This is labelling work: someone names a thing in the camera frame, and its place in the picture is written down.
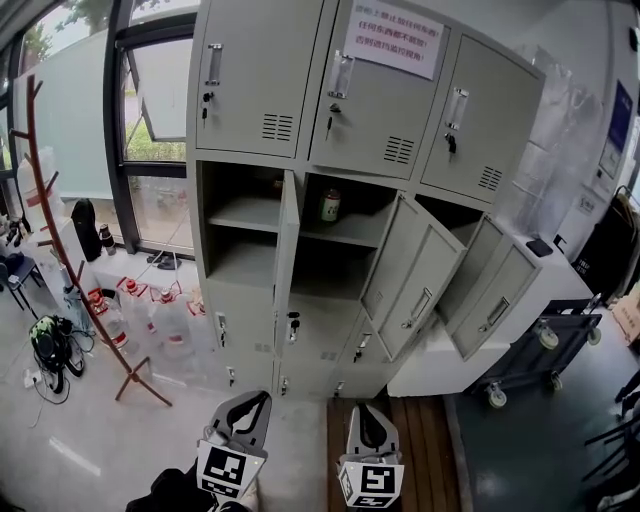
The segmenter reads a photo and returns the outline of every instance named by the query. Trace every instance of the poster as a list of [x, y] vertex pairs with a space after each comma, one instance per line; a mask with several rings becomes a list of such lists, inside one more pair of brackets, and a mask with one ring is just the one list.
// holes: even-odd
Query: poster
[[433, 79], [444, 25], [406, 9], [354, 0], [344, 54]]

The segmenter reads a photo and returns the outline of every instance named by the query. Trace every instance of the caster wheel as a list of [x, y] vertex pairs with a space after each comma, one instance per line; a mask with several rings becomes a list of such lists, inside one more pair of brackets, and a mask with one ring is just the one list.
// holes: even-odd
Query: caster wheel
[[558, 346], [558, 336], [548, 327], [543, 327], [538, 333], [540, 344], [547, 350], [553, 350]]
[[591, 329], [589, 331], [589, 334], [587, 335], [587, 341], [591, 346], [596, 346], [598, 343], [600, 343], [601, 339], [602, 339], [602, 331], [597, 327], [594, 327], [593, 329]]
[[551, 385], [554, 391], [562, 391], [562, 380], [560, 380], [560, 375], [556, 372], [551, 374]]
[[489, 405], [494, 409], [502, 409], [507, 405], [507, 395], [500, 388], [489, 391]]

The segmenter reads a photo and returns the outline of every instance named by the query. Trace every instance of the coat rack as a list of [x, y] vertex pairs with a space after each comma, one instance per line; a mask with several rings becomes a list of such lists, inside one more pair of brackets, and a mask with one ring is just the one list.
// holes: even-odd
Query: coat rack
[[[30, 75], [29, 77], [27, 77], [27, 128], [28, 128], [28, 131], [27, 133], [20, 132], [17, 130], [11, 130], [10, 132], [11, 136], [25, 139], [29, 142], [29, 153], [31, 153], [31, 156], [29, 156], [26, 153], [24, 156], [27, 159], [27, 161], [31, 164], [31, 168], [33, 169], [36, 188], [38, 190], [38, 197], [40, 198], [40, 204], [42, 206], [42, 213], [44, 214], [44, 217], [47, 221], [47, 227], [49, 229], [49, 233], [51, 234], [51, 240], [46, 242], [41, 242], [38, 245], [52, 245], [55, 251], [58, 253], [58, 260], [60, 261], [61, 264], [67, 267], [67, 270], [69, 271], [69, 277], [71, 278], [71, 282], [74, 284], [74, 286], [78, 288], [78, 290], [80, 290], [82, 303], [84, 304], [84, 307], [87, 309], [87, 312], [89, 313], [89, 316], [91, 317], [91, 320], [93, 321], [93, 324], [95, 325], [98, 333], [100, 334], [100, 336], [102, 337], [106, 345], [111, 349], [111, 352], [113, 352], [113, 354], [116, 356], [116, 359], [120, 362], [122, 367], [127, 372], [127, 378], [125, 379], [124, 383], [120, 387], [120, 390], [116, 395], [116, 400], [120, 400], [120, 397], [122, 396], [122, 393], [124, 393], [124, 390], [127, 387], [127, 385], [131, 381], [133, 381], [137, 384], [140, 384], [147, 391], [149, 391], [149, 393], [151, 393], [156, 398], [158, 398], [159, 400], [164, 402], [166, 405], [171, 407], [172, 404], [171, 402], [169, 402], [169, 400], [164, 398], [160, 393], [158, 393], [155, 389], [149, 386], [149, 384], [147, 384], [138, 375], [138, 371], [140, 370], [140, 368], [142, 368], [145, 365], [145, 363], [149, 362], [149, 357], [145, 357], [140, 363], [138, 363], [135, 367], [132, 368], [131, 365], [129, 365], [129, 363], [127, 363], [125, 358], [122, 356], [120, 351], [113, 344], [113, 341], [111, 341], [111, 337], [109, 336], [106, 329], [102, 325], [102, 322], [98, 318], [98, 315], [96, 315], [95, 311], [93, 310], [93, 307], [87, 300], [87, 296], [85, 295], [84, 291], [80, 286], [80, 280], [78, 278], [78, 275], [73, 270], [73, 267], [69, 262], [69, 258], [67, 257], [67, 253], [64, 249], [62, 241], [60, 240], [60, 235], [58, 234], [58, 228], [56, 227], [55, 221], [53, 220], [53, 214], [51, 213], [51, 207], [49, 206], [49, 200], [47, 198], [48, 190], [47, 190], [47, 187], [45, 187], [44, 185], [44, 180], [42, 179], [42, 169], [40, 167], [40, 158], [38, 156], [38, 144], [36, 141], [35, 100], [36, 100], [36, 96], [38, 95], [38, 91], [40, 91], [41, 87], [42, 87], [42, 80], [38, 82], [37, 86], [35, 86], [35, 76]], [[56, 178], [56, 175], [54, 175], [53, 179], [51, 180], [49, 187], [51, 187], [55, 178]], [[84, 262], [82, 262], [82, 264], [80, 265], [80, 269], [78, 273], [82, 272], [83, 264]]]

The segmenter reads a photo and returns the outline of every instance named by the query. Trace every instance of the tiled floor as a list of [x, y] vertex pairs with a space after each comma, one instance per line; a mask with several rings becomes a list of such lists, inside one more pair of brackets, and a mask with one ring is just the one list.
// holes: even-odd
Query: tiled floor
[[[30, 285], [38, 314], [53, 311], [47, 295]], [[30, 345], [20, 352], [32, 323], [6, 291], [0, 293], [0, 489], [13, 503], [29, 512], [124, 510], [164, 469], [189, 468], [203, 427], [230, 395], [155, 382], [173, 408], [135, 385], [115, 402], [124, 374], [96, 345], [86, 374], [72, 378], [68, 402], [45, 404], [37, 426], [29, 428], [41, 403], [22, 384], [23, 370], [35, 368]], [[265, 449], [262, 510], [324, 511], [324, 404], [275, 399]]]

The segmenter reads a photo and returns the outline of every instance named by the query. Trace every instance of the key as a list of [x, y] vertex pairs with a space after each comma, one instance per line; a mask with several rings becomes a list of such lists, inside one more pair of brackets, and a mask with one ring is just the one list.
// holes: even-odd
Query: key
[[331, 125], [333, 124], [333, 116], [329, 116], [329, 120], [327, 121], [327, 136], [324, 140], [329, 140], [329, 132], [331, 131]]

